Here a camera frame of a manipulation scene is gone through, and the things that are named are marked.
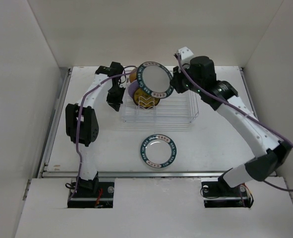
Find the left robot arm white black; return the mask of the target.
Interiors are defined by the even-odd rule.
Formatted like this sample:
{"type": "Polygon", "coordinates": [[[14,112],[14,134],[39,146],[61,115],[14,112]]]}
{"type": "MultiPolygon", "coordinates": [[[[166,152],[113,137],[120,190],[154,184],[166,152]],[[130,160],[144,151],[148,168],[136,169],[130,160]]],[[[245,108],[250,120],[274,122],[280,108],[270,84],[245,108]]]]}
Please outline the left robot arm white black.
{"type": "Polygon", "coordinates": [[[67,104],[65,108],[66,134],[75,144],[80,160],[75,185],[70,186],[70,198],[81,192],[89,197],[98,192],[97,168],[92,156],[92,143],[99,134],[95,107],[106,100],[111,108],[119,111],[125,91],[120,87],[123,76],[124,67],[119,62],[98,67],[94,82],[82,99],[75,104],[67,104]]]}

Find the white wire dish rack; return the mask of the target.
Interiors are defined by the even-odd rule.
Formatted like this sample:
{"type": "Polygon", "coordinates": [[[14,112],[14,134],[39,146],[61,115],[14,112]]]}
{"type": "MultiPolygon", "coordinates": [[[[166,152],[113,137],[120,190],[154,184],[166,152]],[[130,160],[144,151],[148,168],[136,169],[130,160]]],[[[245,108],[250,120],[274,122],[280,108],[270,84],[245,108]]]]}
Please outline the white wire dish rack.
{"type": "Polygon", "coordinates": [[[127,86],[120,113],[125,122],[187,124],[199,115],[199,96],[191,91],[182,94],[173,92],[169,97],[160,99],[154,108],[145,109],[134,103],[127,86]]]}

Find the green rim white plate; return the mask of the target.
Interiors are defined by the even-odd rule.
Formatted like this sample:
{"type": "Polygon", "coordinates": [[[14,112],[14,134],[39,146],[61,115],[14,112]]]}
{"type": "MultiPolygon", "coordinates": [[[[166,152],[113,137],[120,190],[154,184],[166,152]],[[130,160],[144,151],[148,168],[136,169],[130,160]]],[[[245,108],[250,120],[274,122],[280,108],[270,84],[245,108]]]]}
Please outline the green rim white plate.
{"type": "Polygon", "coordinates": [[[142,91],[154,98],[167,98],[174,91],[170,84],[173,75],[165,66],[155,61],[142,63],[137,68],[136,79],[142,91]]]}
{"type": "Polygon", "coordinates": [[[175,161],[177,147],[167,135],[152,134],[143,140],[139,152],[146,165],[154,169],[163,169],[175,161]]]}

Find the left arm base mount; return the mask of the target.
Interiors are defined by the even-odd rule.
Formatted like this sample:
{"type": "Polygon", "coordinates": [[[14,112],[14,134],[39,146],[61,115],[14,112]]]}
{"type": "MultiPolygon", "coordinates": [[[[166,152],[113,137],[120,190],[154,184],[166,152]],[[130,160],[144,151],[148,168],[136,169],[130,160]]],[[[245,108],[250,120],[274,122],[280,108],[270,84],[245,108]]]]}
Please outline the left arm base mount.
{"type": "Polygon", "coordinates": [[[65,187],[69,189],[68,208],[113,208],[114,179],[80,178],[78,184],[73,181],[66,183],[65,187]]]}

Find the tan plastic plate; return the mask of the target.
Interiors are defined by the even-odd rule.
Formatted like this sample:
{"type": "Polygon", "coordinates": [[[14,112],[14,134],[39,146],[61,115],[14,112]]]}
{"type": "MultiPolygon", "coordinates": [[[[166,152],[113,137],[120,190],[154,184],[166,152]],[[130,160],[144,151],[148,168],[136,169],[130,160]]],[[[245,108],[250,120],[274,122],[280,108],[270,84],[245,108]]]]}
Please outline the tan plastic plate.
{"type": "Polygon", "coordinates": [[[132,72],[130,75],[129,75],[129,82],[132,83],[133,81],[135,81],[137,79],[137,73],[136,71],[135,72],[132,72]]]}

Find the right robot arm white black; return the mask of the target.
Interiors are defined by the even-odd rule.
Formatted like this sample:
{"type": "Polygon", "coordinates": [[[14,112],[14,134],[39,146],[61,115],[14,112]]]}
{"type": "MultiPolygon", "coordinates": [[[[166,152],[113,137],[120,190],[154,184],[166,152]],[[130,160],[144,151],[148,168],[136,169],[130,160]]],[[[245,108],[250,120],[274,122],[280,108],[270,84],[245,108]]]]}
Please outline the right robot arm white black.
{"type": "Polygon", "coordinates": [[[217,79],[214,62],[209,57],[176,53],[175,58],[178,65],[173,68],[170,85],[177,93],[189,90],[199,94],[204,103],[233,126],[254,155],[218,178],[218,192],[229,195],[248,181],[265,181],[285,162],[292,150],[291,144],[261,125],[229,82],[217,79]]]}

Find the purple plastic plate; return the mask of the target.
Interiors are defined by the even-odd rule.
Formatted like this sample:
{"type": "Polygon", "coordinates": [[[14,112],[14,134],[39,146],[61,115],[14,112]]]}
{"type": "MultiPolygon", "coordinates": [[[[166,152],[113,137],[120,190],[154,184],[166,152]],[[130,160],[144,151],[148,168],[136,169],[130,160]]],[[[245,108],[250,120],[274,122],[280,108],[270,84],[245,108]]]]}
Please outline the purple plastic plate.
{"type": "Polygon", "coordinates": [[[128,94],[133,99],[135,91],[139,88],[139,83],[137,80],[134,80],[130,83],[128,87],[128,94]]]}

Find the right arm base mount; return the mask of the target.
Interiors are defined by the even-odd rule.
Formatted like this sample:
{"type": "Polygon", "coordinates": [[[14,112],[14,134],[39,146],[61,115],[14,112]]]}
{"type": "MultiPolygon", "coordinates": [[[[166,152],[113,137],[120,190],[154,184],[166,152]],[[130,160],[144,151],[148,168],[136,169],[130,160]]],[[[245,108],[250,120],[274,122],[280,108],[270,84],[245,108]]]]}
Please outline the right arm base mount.
{"type": "Polygon", "coordinates": [[[244,183],[231,188],[216,178],[202,179],[200,194],[205,208],[250,209],[254,203],[254,197],[244,183]]]}

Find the yellow brown patterned plate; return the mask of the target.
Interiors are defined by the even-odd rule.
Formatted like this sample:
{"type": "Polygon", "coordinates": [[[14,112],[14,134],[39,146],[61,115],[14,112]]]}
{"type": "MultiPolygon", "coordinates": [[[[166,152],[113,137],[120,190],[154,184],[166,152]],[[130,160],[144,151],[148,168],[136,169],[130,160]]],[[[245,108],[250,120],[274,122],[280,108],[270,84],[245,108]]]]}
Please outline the yellow brown patterned plate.
{"type": "Polygon", "coordinates": [[[145,109],[154,108],[160,102],[160,99],[154,98],[148,94],[146,94],[141,88],[138,88],[133,94],[134,103],[145,109]]]}

